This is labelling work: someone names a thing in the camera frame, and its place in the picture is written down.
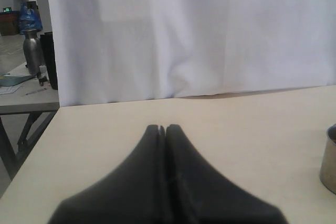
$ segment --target gray floor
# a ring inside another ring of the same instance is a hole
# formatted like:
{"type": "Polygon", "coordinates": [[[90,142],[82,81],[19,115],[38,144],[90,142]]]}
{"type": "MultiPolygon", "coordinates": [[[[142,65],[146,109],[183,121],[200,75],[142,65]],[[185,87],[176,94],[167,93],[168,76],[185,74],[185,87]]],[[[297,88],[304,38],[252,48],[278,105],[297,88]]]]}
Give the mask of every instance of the gray floor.
{"type": "MultiPolygon", "coordinates": [[[[25,36],[0,36],[0,75],[8,73],[12,69],[25,62],[25,56],[23,54],[22,45],[25,36]]],[[[32,132],[37,125],[45,119],[46,115],[42,115],[39,120],[31,128],[32,132]]],[[[8,137],[12,143],[14,151],[17,152],[17,140],[20,137],[23,126],[26,122],[28,115],[6,115],[1,116],[4,127],[8,134],[8,137]]],[[[0,160],[0,198],[10,184],[10,179],[7,171],[0,160]]]]}

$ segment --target blue plastic bag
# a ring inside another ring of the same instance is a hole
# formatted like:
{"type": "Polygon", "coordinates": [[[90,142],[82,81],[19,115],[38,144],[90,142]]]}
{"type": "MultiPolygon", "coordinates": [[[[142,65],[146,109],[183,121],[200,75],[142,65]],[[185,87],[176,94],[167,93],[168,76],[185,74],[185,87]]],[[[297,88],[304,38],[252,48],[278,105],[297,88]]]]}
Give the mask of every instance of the blue plastic bag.
{"type": "Polygon", "coordinates": [[[21,3],[20,17],[19,17],[20,34],[24,30],[37,29],[42,30],[42,23],[33,9],[28,9],[26,3],[21,3]]]}

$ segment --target metal cup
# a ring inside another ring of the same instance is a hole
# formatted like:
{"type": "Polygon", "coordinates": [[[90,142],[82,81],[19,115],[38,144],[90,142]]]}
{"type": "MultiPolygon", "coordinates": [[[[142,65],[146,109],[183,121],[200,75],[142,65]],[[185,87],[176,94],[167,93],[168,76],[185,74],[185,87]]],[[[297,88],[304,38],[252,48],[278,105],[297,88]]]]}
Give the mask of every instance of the metal cup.
{"type": "Polygon", "coordinates": [[[327,189],[336,194],[336,124],[327,130],[327,136],[320,179],[327,189]]]}

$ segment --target white cloth backdrop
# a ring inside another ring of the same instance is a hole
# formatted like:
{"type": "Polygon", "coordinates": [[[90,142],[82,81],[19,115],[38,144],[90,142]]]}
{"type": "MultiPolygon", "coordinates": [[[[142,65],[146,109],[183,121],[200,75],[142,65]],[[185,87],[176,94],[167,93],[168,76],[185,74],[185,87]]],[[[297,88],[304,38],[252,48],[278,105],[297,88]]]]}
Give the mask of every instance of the white cloth backdrop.
{"type": "Polygon", "coordinates": [[[49,0],[62,106],[336,82],[336,0],[49,0]]]}

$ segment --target green digital display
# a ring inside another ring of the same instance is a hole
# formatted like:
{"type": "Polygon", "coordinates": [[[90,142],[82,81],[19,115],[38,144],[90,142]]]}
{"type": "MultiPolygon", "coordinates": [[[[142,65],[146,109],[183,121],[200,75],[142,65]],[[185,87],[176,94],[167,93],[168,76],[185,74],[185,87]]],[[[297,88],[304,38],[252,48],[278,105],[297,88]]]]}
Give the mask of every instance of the green digital display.
{"type": "Polygon", "coordinates": [[[12,8],[11,7],[6,7],[6,8],[3,8],[3,10],[4,10],[4,13],[8,13],[8,12],[12,11],[12,8]]]}

